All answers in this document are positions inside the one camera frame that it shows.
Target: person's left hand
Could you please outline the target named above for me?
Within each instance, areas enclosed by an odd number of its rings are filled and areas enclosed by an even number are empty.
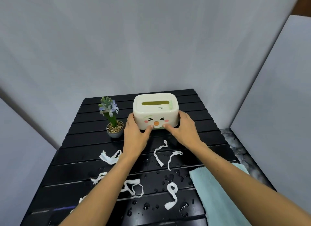
[[[124,155],[138,157],[146,147],[152,129],[153,125],[150,125],[142,133],[134,120],[133,113],[130,113],[124,129]]]

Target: flower pot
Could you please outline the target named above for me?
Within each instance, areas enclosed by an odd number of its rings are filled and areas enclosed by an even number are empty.
[[[123,134],[125,125],[124,125],[124,123],[123,123],[122,121],[120,121],[120,120],[117,120],[117,122],[118,122],[117,125],[119,125],[119,123],[122,123],[122,125],[123,125],[123,126],[122,126],[122,129],[121,129],[120,131],[118,131],[118,132],[113,133],[113,132],[111,132],[111,131],[108,130],[108,127],[109,127],[109,125],[110,125],[111,123],[109,123],[109,124],[107,125],[107,127],[106,127],[107,134],[108,134],[111,138],[119,138],[119,137],[121,137],[122,134]]]

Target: table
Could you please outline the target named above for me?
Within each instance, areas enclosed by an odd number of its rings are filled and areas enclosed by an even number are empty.
[[[179,109],[195,121],[197,131],[210,149],[230,162],[238,162],[233,151],[220,133],[195,90],[174,90]],[[132,112],[133,100],[138,94],[111,96],[119,107],[117,118],[125,123]],[[59,225],[75,208],[80,197],[93,188],[91,178],[108,172],[112,166],[100,160],[104,150],[112,156],[123,147],[123,137],[111,139],[106,134],[108,120],[99,114],[101,97],[85,98],[66,135],[62,146],[53,158],[40,187],[24,217],[22,226]],[[158,151],[165,165],[160,167],[153,151],[167,140],[168,147]],[[181,150],[183,155],[172,157],[169,171],[166,163],[172,151]],[[120,193],[107,225],[134,226],[167,222],[166,225],[207,225],[206,213],[189,171],[203,166],[202,163],[166,130],[153,130],[146,148],[134,164],[127,179],[140,178],[144,186],[141,198],[131,199],[129,192]],[[170,210],[164,205],[173,201],[167,184],[178,186],[177,204]],[[135,186],[138,195],[141,187]]]

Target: gray wall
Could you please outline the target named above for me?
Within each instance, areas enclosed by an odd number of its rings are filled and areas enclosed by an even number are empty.
[[[0,99],[1,225],[20,225],[55,152]]]
[[[194,88],[227,128],[295,1],[0,0],[0,88],[56,147],[94,96]]]
[[[311,18],[290,16],[231,129],[276,190],[311,213]]]

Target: person's right arm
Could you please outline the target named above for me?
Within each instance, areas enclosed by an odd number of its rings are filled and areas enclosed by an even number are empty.
[[[214,153],[200,141],[189,115],[182,111],[179,114],[179,128],[168,124],[163,127],[200,159],[252,226],[311,225],[311,215]]]

